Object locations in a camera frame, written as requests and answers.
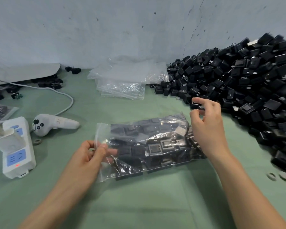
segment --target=joystick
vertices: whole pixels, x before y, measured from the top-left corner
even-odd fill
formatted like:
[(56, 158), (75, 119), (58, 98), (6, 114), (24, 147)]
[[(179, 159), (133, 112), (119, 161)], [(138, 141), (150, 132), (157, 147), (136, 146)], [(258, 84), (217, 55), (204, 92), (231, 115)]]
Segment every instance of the joystick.
[(45, 136), (51, 129), (78, 129), (79, 126), (80, 123), (77, 121), (49, 114), (39, 114), (32, 123), (33, 131), (37, 136)]

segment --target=power strip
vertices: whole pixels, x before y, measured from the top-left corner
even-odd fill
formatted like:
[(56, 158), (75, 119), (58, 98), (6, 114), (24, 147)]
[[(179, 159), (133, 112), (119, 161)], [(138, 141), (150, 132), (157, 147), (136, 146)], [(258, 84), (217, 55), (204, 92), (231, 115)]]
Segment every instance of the power strip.
[(8, 178), (26, 176), (36, 166), (29, 124), (24, 117), (6, 120), (2, 124), (4, 130), (13, 128), (25, 141), (25, 147), (11, 154), (2, 153), (2, 171)]

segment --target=blue-gray wall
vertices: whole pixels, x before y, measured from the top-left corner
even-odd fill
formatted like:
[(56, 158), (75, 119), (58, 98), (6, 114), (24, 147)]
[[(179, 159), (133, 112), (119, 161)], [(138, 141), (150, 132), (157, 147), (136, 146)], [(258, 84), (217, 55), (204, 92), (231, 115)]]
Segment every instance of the blue-gray wall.
[(286, 0), (0, 0), (0, 67), (170, 62), (265, 32), (286, 37)]

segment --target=green tabletop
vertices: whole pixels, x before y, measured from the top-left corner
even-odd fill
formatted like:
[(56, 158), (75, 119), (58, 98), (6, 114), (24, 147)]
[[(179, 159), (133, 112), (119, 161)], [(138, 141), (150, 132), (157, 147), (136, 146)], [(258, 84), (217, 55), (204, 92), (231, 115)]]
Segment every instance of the green tabletop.
[[(29, 175), (9, 179), (2, 174), (0, 152), (0, 229), (15, 228), (53, 188), (73, 152), (86, 139), (94, 139), (96, 124), (121, 123), (183, 112), (189, 106), (171, 96), (155, 95), (146, 86), (144, 100), (101, 97), (89, 70), (78, 75), (62, 71), (66, 92), (74, 105), (61, 116), (80, 122), (78, 130), (53, 130), (34, 146), (37, 166)], [(23, 98), (6, 95), (1, 104), (19, 107), (13, 117), (24, 116), (29, 124), (40, 113), (55, 114), (69, 105), (66, 96), (50, 90), (22, 88)], [(264, 195), (286, 219), (286, 182), (271, 181), (278, 174), (270, 154), (255, 138), (223, 116), (232, 153)], [(209, 161), (198, 160), (152, 174), (95, 184), (71, 212), (62, 228), (235, 228), (220, 181)]]

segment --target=white cable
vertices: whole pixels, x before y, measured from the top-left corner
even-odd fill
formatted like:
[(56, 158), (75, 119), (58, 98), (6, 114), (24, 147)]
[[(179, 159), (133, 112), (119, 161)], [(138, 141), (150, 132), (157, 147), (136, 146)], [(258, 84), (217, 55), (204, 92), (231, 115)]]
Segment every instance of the white cable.
[(56, 92), (58, 94), (62, 94), (64, 96), (68, 96), (71, 99), (71, 104), (67, 108), (65, 108), (64, 110), (60, 111), (59, 113), (56, 113), (55, 116), (58, 116), (58, 115), (64, 113), (65, 111), (67, 111), (69, 108), (72, 107), (73, 102), (74, 102), (72, 96), (70, 96), (70, 95), (68, 95), (66, 93), (63, 93), (63, 92), (58, 92), (57, 90), (55, 90), (53, 88), (38, 88), (38, 87), (29, 86), (29, 85), (10, 83), (10, 82), (3, 81), (3, 80), (0, 80), (0, 82), (7, 83), (7, 84), (12, 84), (12, 85), (16, 85), (16, 86), (21, 86), (21, 87), (35, 88), (35, 89), (50, 89), (50, 90), (52, 90), (52, 91), (54, 91), (54, 92)]

